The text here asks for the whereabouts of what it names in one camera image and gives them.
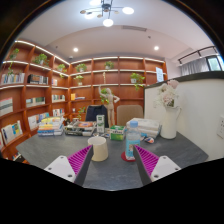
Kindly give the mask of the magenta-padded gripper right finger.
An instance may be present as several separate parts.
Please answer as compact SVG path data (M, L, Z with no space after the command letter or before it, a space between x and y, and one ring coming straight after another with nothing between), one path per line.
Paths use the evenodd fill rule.
M180 170L180 167L169 157L165 155L157 156L138 145L134 146L133 153L143 185L147 185Z

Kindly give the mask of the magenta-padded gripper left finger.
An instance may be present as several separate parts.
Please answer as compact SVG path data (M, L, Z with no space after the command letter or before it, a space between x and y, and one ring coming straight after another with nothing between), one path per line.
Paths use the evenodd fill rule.
M45 168L45 171L82 186L92 156L93 146L89 145L68 157L60 155Z

